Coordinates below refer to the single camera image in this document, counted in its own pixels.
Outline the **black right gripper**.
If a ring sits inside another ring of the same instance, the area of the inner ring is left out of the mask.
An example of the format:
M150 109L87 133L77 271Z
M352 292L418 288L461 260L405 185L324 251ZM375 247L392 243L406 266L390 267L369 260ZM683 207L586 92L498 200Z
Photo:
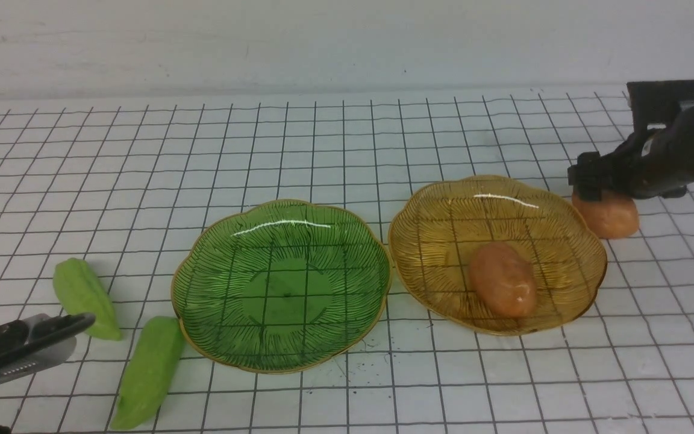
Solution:
M568 184L582 201L600 201L607 190L634 200L680 198L694 183L694 80L626 87L634 131L608 154L579 154Z

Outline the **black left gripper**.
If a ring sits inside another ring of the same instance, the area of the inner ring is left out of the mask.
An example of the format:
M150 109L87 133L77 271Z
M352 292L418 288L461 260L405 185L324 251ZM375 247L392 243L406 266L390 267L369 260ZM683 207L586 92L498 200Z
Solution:
M92 313L40 313L0 325L0 385L66 362L77 335L95 323Z

